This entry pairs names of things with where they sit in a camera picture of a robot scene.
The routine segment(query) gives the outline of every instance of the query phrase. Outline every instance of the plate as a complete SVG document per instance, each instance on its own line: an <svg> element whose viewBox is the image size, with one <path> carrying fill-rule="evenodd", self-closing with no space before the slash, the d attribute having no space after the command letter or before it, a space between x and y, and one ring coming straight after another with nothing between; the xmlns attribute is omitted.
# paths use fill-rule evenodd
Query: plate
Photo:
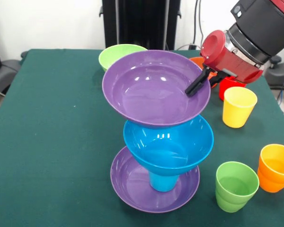
<svg viewBox="0 0 284 227"><path fill-rule="evenodd" d="M165 213L182 207L194 196L200 171L196 167L181 175L173 190L158 192L149 183L148 171L124 147L114 158L110 178L117 195L129 206L148 213Z"/></svg>
<svg viewBox="0 0 284 227"><path fill-rule="evenodd" d="M126 119L149 127L187 122L206 107L210 84L192 97L185 89L201 69L182 55L160 50L129 54L105 73L102 89L108 103Z"/></svg>

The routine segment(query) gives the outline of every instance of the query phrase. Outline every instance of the cup rim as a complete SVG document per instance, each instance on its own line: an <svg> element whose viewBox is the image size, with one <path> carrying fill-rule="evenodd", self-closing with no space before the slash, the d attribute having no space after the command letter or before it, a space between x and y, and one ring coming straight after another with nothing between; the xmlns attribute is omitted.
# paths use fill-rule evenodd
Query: cup rim
<svg viewBox="0 0 284 227"><path fill-rule="evenodd" d="M224 188L221 185L220 181L218 180L218 170L220 169L221 166L223 166L225 164L228 164L228 163L236 163L236 164L243 165L243 166L247 167L248 169L250 169L252 171L252 173L254 174L254 176L256 176L256 178L257 178L257 188L252 193L250 193L248 195L237 195L237 194L234 194L234 193L228 191L226 188ZM217 171L216 171L216 180L217 180L217 183L219 184L219 186L221 188L223 188L225 191L227 191L227 193L229 193L231 195L234 195L234 196L241 197L241 198L248 197L248 196L251 196L251 195L255 194L257 192L257 190L259 189L259 186L260 186L260 180L259 180L259 177L257 176L257 173L251 167L249 167L248 165L246 165L246 164L244 164L242 162L236 162L236 161L223 162L221 165L219 165L219 167L217 168Z"/></svg>
<svg viewBox="0 0 284 227"><path fill-rule="evenodd" d="M256 98L256 99L255 99L255 102L254 102L253 104L251 104L251 105L237 105L237 104L235 104L235 103L229 101L229 100L227 99L227 94L228 94L229 92L231 92L231 90L233 90L233 89L241 89L241 90L246 90L246 91L248 91L249 93L253 94L254 97ZM230 104L232 104L232 105L234 105L234 106L237 106L237 107L239 107L239 108L250 108L250 107L253 107L253 106L255 106L255 105L257 104L257 95L256 95L252 90L250 90L250 89L248 89L248 88L246 88L246 87L230 87L230 88L226 89L226 91L224 92L224 100L225 100L225 99L226 99L227 102L229 102Z"/></svg>
<svg viewBox="0 0 284 227"><path fill-rule="evenodd" d="M272 146L276 146L276 145L277 145L277 146L280 146L280 147L284 147L283 144L278 144L278 143L267 144L266 146L264 146L264 147L261 149L260 159L262 160L263 164L264 164L268 169L270 169L271 171L273 171L273 172L276 173L276 174L280 174L280 175L284 176L283 173L280 173L280 172L274 170L273 168L271 168L271 167L264 161L264 159L263 159L263 157L262 157L262 153L263 153L264 149L266 149L267 147L272 147Z"/></svg>
<svg viewBox="0 0 284 227"><path fill-rule="evenodd" d="M231 81L231 82L235 82L236 84L243 84L239 81L236 81L236 78L231 76L231 77L225 77L223 80L227 80L227 81Z"/></svg>
<svg viewBox="0 0 284 227"><path fill-rule="evenodd" d="M191 58L189 58L189 59L192 61L192 59L195 59L195 58L198 58L198 59L203 58L203 59L204 59L204 57L202 57L202 56L191 57Z"/></svg>

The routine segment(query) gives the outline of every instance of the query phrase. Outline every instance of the stacked bowls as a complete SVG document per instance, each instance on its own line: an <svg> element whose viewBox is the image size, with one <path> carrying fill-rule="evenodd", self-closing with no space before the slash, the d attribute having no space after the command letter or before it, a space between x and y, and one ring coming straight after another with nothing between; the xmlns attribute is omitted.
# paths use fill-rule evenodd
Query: stacked bowls
<svg viewBox="0 0 284 227"><path fill-rule="evenodd" d="M158 50L126 55L106 71L104 96L128 120L127 147L113 161L111 180L132 207L167 212L196 192L197 166L213 148L213 131L199 115L210 97L209 82L193 97L184 92L200 73L189 59Z"/></svg>

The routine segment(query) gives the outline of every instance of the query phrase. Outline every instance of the bowl rim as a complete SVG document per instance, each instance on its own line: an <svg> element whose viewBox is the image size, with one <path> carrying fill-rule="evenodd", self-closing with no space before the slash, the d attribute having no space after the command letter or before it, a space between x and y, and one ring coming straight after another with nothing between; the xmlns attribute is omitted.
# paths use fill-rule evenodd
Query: bowl rim
<svg viewBox="0 0 284 227"><path fill-rule="evenodd" d="M110 49L113 49L115 48L116 46L136 46L136 47L141 47L141 51L147 51L147 49L143 46L139 46L139 45L136 45L136 44L116 44L116 45L112 45L112 46L109 46L108 48L105 48L104 50L101 51L101 53L99 54L98 56L98 61L99 61L99 64L105 68L106 70L108 70L108 68L106 68L106 66L103 65L103 63L101 62L101 57L103 56L103 54L107 51L109 51Z"/></svg>
<svg viewBox="0 0 284 227"><path fill-rule="evenodd" d="M114 182L113 182L113 177L112 177L112 175L113 175L113 165L115 165L115 160L118 158L118 156L120 155L120 153L123 152L123 151L126 150L126 149L130 152L129 148L128 148L127 146L125 146L125 147L123 147L123 148L116 154L116 156L114 157L114 160L113 160L113 162L112 162L112 165L110 166L110 182L111 182L111 184L112 184L112 187L113 187L115 193L116 193L116 194L119 196L119 198L120 198L123 202L125 202L128 206L130 206L130 207L132 207L132 208L134 208L134 209L143 211L143 212L147 212L147 213L153 213L153 214L167 213L167 212L171 212L171 211L173 211L173 210L177 210L177 209L179 209L180 207L183 207L185 204L187 204L187 203L194 197L194 195L195 195L196 192L198 191L198 188L199 188L199 186L200 186L200 168L199 168L198 166L196 166L196 168L197 168L197 173L198 173L198 182L197 182L196 188L195 188L194 192L191 193L191 195L189 196L189 198L187 199L187 201L186 201L185 203L183 203L182 205L177 206L177 207L172 208L172 209L169 209L169 210L166 210L166 211L148 211L148 210L146 210L146 209L138 208L137 206L134 206L132 203L128 202L129 200L126 200L126 199L124 199L123 196L121 196L121 194L119 193L119 190L117 190L117 188L116 188L116 186L115 186L115 184L114 184Z"/></svg>
<svg viewBox="0 0 284 227"><path fill-rule="evenodd" d="M136 158L139 159L139 160L142 160L144 163L146 163L146 164L148 164L148 165L154 166L154 167L159 168L159 169L168 169L168 170L181 170L181 169L186 169L186 168L194 167L194 166L197 166L198 164L200 164L202 161L204 161L204 160L207 158L207 156L211 153L211 151L212 151L212 149L213 149L213 144L214 144L213 130L212 130L210 124L209 124L209 123L207 122L207 120L206 120L204 117L202 117L200 114L198 114L195 118L198 118L198 117L199 117L200 119L202 119L202 120L205 122L205 125L208 127L209 132L210 132L210 135L211 135L211 138L212 138L212 143L211 143L211 145L210 145L210 148L208 149L208 152L203 156L202 159L200 159L200 160L198 160L198 161L196 161L196 162L194 162L194 163L192 163L192 164L189 164L189 165L185 165L185 166L181 166L181 167L164 167L164 166L154 165L153 163L150 163L150 162L146 161L145 159L143 159L143 158L137 156L137 155L135 154L135 152L132 152L131 149L129 148L129 146L128 146L127 142L126 142L127 140L126 140L126 136L125 136L125 127L126 127L126 125L129 124L129 123L133 123L133 122L130 122L130 121L126 121L126 122L125 122L124 127L123 127L123 139L124 139L124 142L125 142L126 146L127 146L128 149L129 149L129 151L131 152L132 156L136 157ZM194 119L191 119L191 120L187 121L186 123L187 123L187 124L190 124L190 122L191 122L192 120L194 120Z"/></svg>
<svg viewBox="0 0 284 227"><path fill-rule="evenodd" d="M173 54L173 55L177 55L178 57L184 59L185 61L189 62L189 64L194 64L195 66L198 67L198 69L200 69L200 67L194 63L193 61L191 61L189 58L186 58L178 53L174 53L174 52L170 52L170 51L163 51L163 50L148 50L147 52L149 53L152 53L152 52L167 52L169 54ZM139 52L135 52L135 53L131 53L131 54L128 54L124 57L127 57L127 56L131 56L132 54L138 54ZM105 80L106 80L106 75L107 73L109 73L109 69L107 69L107 71L105 72L104 76L103 76L103 79L102 79L102 91L103 91L103 95L105 97L105 99L107 100L107 102L114 108L115 111L117 111L121 116L125 117L126 119L132 121L132 122L135 122L135 123L138 123L138 124L142 124L142 125L148 125L148 126L152 126L152 127L170 127L170 126L176 126L176 125L180 125L180 124L183 124L187 121L190 121L192 119L194 119L196 116L198 116L204 109L205 107L207 106L208 102L209 102L209 99L210 99L210 96L211 96L211 87L210 87L210 83L209 83L209 80L206 80L206 84L208 85L208 97L206 98L206 101L204 102L204 106L200 109L199 113L198 114L195 114L195 115L191 115L190 117L182 120L182 121L179 121L179 122L173 122L173 123L150 123L150 122L146 122L146 121L141 121L141 120L138 120L136 118L133 118L133 117L130 117L129 115L119 111L115 105L112 104L112 102L109 101L108 97L107 97L107 94L105 93L105 89L104 89L104 83L105 83Z"/></svg>

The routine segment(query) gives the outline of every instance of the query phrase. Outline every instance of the green cup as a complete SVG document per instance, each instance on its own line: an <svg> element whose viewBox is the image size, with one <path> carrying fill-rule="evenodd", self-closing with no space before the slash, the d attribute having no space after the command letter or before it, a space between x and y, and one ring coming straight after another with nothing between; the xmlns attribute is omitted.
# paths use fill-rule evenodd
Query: green cup
<svg viewBox="0 0 284 227"><path fill-rule="evenodd" d="M245 206L259 188L255 171L241 162L225 162L216 172L216 199L218 206L234 213Z"/></svg>
<svg viewBox="0 0 284 227"><path fill-rule="evenodd" d="M129 55L131 53L146 50L146 48L134 44L118 44L110 46L100 53L99 63L102 66L103 70L106 71L112 64L114 64L120 58L123 58L124 56Z"/></svg>

